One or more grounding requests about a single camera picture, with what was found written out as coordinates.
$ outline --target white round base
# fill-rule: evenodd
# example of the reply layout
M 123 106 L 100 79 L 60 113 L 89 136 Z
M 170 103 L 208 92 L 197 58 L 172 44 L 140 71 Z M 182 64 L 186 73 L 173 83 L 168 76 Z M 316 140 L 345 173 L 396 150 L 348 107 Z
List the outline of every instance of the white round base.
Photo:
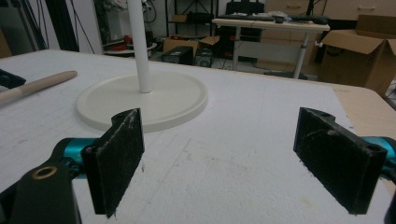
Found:
M 140 108 L 143 132 L 150 133 L 187 122 L 205 109 L 208 92 L 200 80 L 180 73 L 150 74 L 150 93 L 140 92 L 137 74 L 114 77 L 90 87 L 78 97 L 81 119 L 106 131 L 111 127 L 111 117 Z

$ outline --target desk leg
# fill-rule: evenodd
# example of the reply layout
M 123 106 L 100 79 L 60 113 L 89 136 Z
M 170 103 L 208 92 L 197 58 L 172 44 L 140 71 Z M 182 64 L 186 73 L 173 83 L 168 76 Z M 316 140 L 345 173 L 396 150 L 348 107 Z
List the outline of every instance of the desk leg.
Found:
M 308 46 L 308 33 L 305 33 L 303 44 L 300 47 L 300 54 L 297 59 L 296 68 L 294 69 L 293 78 L 298 79 L 298 76 L 300 75 L 307 46 Z
M 236 26 L 235 41 L 233 43 L 233 71 L 236 71 L 238 64 L 238 51 L 241 45 L 240 37 L 241 37 L 241 27 Z

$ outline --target floor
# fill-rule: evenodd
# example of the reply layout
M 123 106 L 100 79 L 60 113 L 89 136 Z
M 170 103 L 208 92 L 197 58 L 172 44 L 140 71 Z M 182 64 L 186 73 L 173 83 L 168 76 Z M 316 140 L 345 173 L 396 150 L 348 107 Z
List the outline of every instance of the floor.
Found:
M 161 55 L 163 53 L 160 51 L 153 51 L 152 55 L 150 57 L 151 61 L 161 61 Z M 226 59 L 220 59 L 217 58 L 214 60 L 212 64 L 212 68 L 214 69 L 225 69 L 225 70 L 231 70 L 232 68 L 233 61 L 232 60 L 226 60 Z M 247 73 L 255 73 L 255 74 L 263 74 L 264 72 L 267 72 L 268 70 L 261 69 L 255 66 L 255 63 L 252 62 L 239 62 L 238 63 L 238 71 L 241 72 L 247 72 Z M 309 76 L 307 75 L 309 80 L 316 81 L 317 77 L 316 76 Z M 389 86 L 389 89 L 386 93 L 386 97 L 384 100 L 394 109 L 396 110 L 396 80 L 393 80 Z

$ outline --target desk top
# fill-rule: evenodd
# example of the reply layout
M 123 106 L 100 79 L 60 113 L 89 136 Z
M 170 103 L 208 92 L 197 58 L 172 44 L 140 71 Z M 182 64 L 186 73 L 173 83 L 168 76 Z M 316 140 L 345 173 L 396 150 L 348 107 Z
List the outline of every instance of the desk top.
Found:
M 274 23 L 273 21 L 242 21 L 242 20 L 228 20 L 228 19 L 214 19 L 213 23 L 225 26 L 241 26 L 248 28 L 260 28 L 267 30 L 287 30 L 304 33 L 322 33 L 323 31 L 330 31 L 329 25 L 317 25 L 314 23 Z
M 355 132 L 331 87 L 171 63 L 149 65 L 151 70 L 199 78 L 209 89 L 208 105 L 185 124 L 145 133 L 146 152 L 117 219 L 94 215 L 87 181 L 74 180 L 83 223 L 383 222 L 390 196 L 381 181 L 368 214 L 351 216 L 292 150 L 300 106 L 328 112 Z M 78 118 L 76 100 L 97 82 L 132 73 L 135 60 L 43 50 L 0 60 L 0 67 L 28 82 L 78 71 L 65 83 L 0 105 L 0 190 L 4 190 L 45 161 L 61 139 L 99 137 L 103 132 Z M 372 95 L 362 92 L 349 97 L 362 101 Z M 394 122 L 393 116 L 389 112 L 388 122 Z

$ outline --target wooden stick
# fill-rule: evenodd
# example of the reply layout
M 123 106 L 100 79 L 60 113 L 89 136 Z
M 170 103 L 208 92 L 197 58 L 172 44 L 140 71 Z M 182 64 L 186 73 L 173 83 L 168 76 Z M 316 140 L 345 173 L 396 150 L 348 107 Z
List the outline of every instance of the wooden stick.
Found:
M 65 82 L 77 75 L 76 71 L 67 71 L 52 75 L 50 77 L 44 77 L 39 80 L 27 83 L 23 86 L 13 88 L 8 91 L 0 92 L 0 103 L 6 100 L 10 100 L 24 94 L 33 93 L 35 91 L 41 91 L 48 87 L 54 86 L 56 84 Z

